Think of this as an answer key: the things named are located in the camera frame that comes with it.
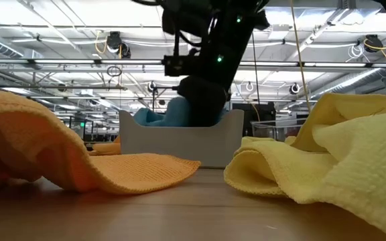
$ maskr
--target wooden table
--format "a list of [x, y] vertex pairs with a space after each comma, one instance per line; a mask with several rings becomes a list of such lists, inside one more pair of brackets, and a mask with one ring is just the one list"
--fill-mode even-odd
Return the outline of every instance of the wooden table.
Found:
[[63, 191], [45, 179], [0, 189], [0, 240], [386, 240], [330, 204], [240, 193], [201, 169], [163, 191], [115, 196]]

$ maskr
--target warehouse ceiling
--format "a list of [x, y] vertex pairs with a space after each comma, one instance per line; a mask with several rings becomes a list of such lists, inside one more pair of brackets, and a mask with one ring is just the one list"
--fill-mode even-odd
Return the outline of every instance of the warehouse ceiling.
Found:
[[[110, 31], [121, 32], [122, 40], [131, 50], [132, 60], [159, 60], [173, 52], [173, 36], [161, 29], [160, 7], [146, 7], [128, 0], [35, 0], [30, 1], [30, 4], [34, 8], [33, 11], [19, 1], [0, 0], [0, 42], [20, 52], [34, 50], [39, 54], [35, 57], [45, 59], [117, 59], [118, 56], [109, 51], [103, 54], [99, 52], [104, 50], [102, 42]], [[271, 27], [264, 31], [254, 31], [254, 42], [250, 39], [243, 61], [253, 61], [254, 55], [257, 61], [298, 61], [293, 19], [288, 4], [289, 1], [285, 0], [270, 1], [266, 12]], [[374, 1], [358, 0], [356, 4], [357, 9], [338, 9], [336, 0], [295, 1], [300, 43], [309, 39], [302, 48], [304, 62], [386, 62], [382, 52], [363, 52], [361, 47], [355, 46], [369, 34], [378, 35], [386, 46], [385, 10]], [[191, 37], [191, 40], [200, 41], [195, 37]], [[190, 46], [181, 42], [181, 54], [187, 54], [189, 49]], [[108, 67], [98, 66], [101, 70]], [[65, 68], [82, 71], [64, 72]], [[120, 68], [123, 69], [122, 75], [112, 78], [105, 71], [96, 73], [96, 67], [95, 70], [87, 72], [87, 69], [91, 69], [90, 65], [54, 64], [44, 66], [42, 71], [36, 71], [20, 65], [0, 64], [0, 71], [9, 74], [0, 79], [0, 84], [31, 84], [37, 80], [41, 80], [42, 85], [64, 83], [67, 86], [115, 87], [121, 84], [127, 87], [127, 90], [100, 89], [92, 92], [83, 90], [82, 93], [81, 89], [67, 89], [65, 92], [57, 89], [41, 89], [17, 93], [30, 96], [82, 96], [87, 92], [87, 96], [131, 97], [131, 100], [108, 100], [109, 103], [104, 105], [90, 103], [89, 100], [75, 100], [68, 103], [66, 100], [47, 99], [42, 103], [55, 110], [61, 109], [61, 106], [54, 107], [54, 104], [64, 102], [67, 105], [77, 106], [78, 110], [92, 111], [101, 108], [109, 110], [115, 109], [116, 106], [117, 109], [135, 112], [141, 106], [151, 105], [149, 100], [138, 102], [134, 99], [151, 96], [147, 91], [147, 85], [151, 81], [157, 86], [176, 86], [182, 79], [164, 76], [163, 66], [145, 68], [141, 65], [120, 65]], [[363, 70], [310, 68], [305, 72], [305, 79], [310, 92], [314, 93], [315, 90], [331, 84], [344, 75], [360, 71]], [[233, 98], [240, 101], [242, 98], [257, 98], [256, 77], [262, 99], [303, 98], [302, 92], [298, 95], [289, 92], [293, 84], [302, 85], [300, 71], [297, 68], [276, 67], [261, 68], [257, 75], [252, 68], [240, 68], [233, 82]], [[361, 94], [371, 89], [377, 90], [379, 85], [380, 83], [371, 82], [350, 91]], [[160, 94], [161, 98], [167, 99], [176, 95], [172, 90]], [[287, 107], [284, 102], [277, 103], [278, 108]], [[158, 108], [164, 110], [165, 105], [158, 105]]]

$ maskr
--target blue cloth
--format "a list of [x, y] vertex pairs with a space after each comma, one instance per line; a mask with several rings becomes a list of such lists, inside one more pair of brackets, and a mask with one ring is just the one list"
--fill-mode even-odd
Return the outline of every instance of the blue cloth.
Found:
[[148, 108], [141, 108], [133, 119], [145, 127], [188, 127], [190, 105], [184, 97], [176, 97], [168, 102], [166, 114], [158, 114]]

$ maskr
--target clear plastic container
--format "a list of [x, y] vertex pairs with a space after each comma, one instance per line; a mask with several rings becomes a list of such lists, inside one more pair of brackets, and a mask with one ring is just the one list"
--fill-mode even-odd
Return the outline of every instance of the clear plastic container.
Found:
[[252, 121], [254, 137], [268, 137], [276, 141], [285, 141], [285, 138], [296, 137], [302, 125], [293, 125], [299, 121], [306, 121], [306, 118], [270, 120], [270, 121]]

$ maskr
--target microfiber cloth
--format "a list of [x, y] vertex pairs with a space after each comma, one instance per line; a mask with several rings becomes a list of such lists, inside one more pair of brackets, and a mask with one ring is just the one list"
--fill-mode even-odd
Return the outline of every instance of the microfiber cloth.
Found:
[[139, 109], [133, 119], [145, 127], [188, 127], [190, 105], [184, 97], [176, 97], [168, 102], [166, 114], [154, 113], [148, 108]]
[[386, 96], [326, 94], [289, 143], [243, 140], [224, 180], [254, 195], [334, 204], [386, 232]]
[[120, 136], [118, 136], [112, 143], [97, 143], [92, 146], [93, 151], [89, 151], [91, 156], [97, 155], [120, 155]]
[[44, 176], [69, 190], [147, 193], [183, 181], [199, 165], [157, 154], [89, 157], [81, 138], [46, 107], [0, 91], [0, 185]]

